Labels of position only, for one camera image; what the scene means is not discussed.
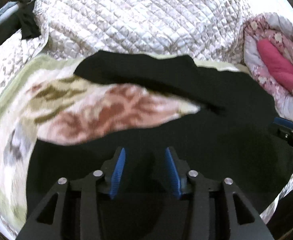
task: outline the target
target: blanket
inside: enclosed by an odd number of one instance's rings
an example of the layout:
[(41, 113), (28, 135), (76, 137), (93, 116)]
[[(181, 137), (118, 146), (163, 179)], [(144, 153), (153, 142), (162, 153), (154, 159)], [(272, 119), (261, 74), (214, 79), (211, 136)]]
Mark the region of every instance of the blanket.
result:
[(239, 63), (245, 0), (37, 0), (49, 15), (54, 58), (123, 53), (189, 54)]

